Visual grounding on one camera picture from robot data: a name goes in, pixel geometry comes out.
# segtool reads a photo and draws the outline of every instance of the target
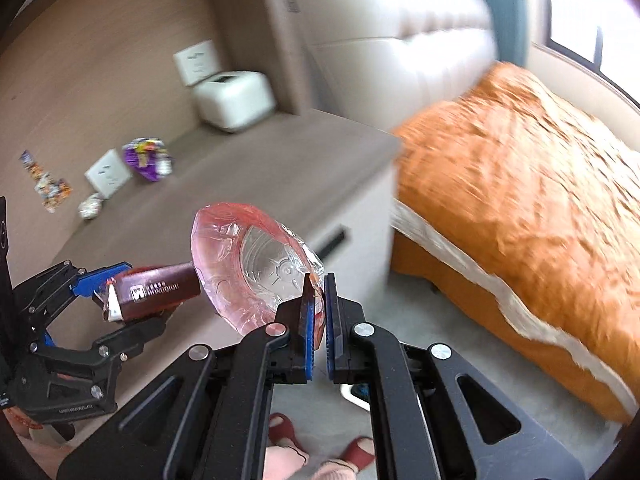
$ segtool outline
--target red sandal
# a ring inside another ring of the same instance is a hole
[[[343,454],[340,456],[340,460],[344,460],[345,462],[349,462],[356,466],[356,473],[369,467],[375,459],[376,454],[373,447],[373,439],[368,436],[359,436],[352,440],[347,446],[347,449],[345,449]]]
[[[271,425],[271,421],[280,417],[282,421],[275,426]],[[271,440],[272,444],[276,444],[283,438],[288,438],[293,442],[293,445],[296,446],[300,451],[306,453],[305,449],[300,446],[300,443],[296,439],[296,430],[293,428],[293,423],[289,420],[287,415],[283,415],[282,413],[271,413],[269,416],[269,440]]]

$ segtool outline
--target person's leg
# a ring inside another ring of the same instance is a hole
[[[340,458],[324,462],[311,480],[356,480],[356,475],[376,458],[373,440],[360,436],[353,440]]]
[[[269,446],[264,455],[263,480],[286,480],[299,471],[309,455],[296,439],[291,421],[281,413],[269,417]]]

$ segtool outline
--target white drawer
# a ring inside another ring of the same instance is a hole
[[[323,263],[326,272],[335,273],[338,295],[359,302],[365,309],[386,283],[395,195],[396,168],[390,164],[306,240],[319,253],[344,233],[344,240]]]

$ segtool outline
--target headboard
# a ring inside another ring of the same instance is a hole
[[[471,88],[496,56],[484,0],[285,0],[316,107],[389,131]]]

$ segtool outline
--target window frame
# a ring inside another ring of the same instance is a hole
[[[630,100],[636,108],[640,110],[640,102],[638,102],[634,97],[631,96],[628,92],[625,91],[620,85],[618,85],[615,81],[611,80],[609,77],[604,75],[600,67],[602,65],[602,47],[604,45],[604,34],[602,31],[602,24],[598,24],[598,30],[596,32],[596,45],[595,45],[595,53],[593,56],[593,61],[586,59],[585,57],[577,54],[573,50],[565,47],[564,45],[554,41],[551,39],[551,21],[552,21],[552,0],[546,0],[546,32],[545,32],[545,45],[550,49],[554,50],[558,54],[562,56],[568,57],[572,61],[580,64],[585,67],[590,72],[594,73],[597,77],[603,79],[608,84],[613,86],[616,90],[618,90],[621,94],[623,94],[628,100]]]

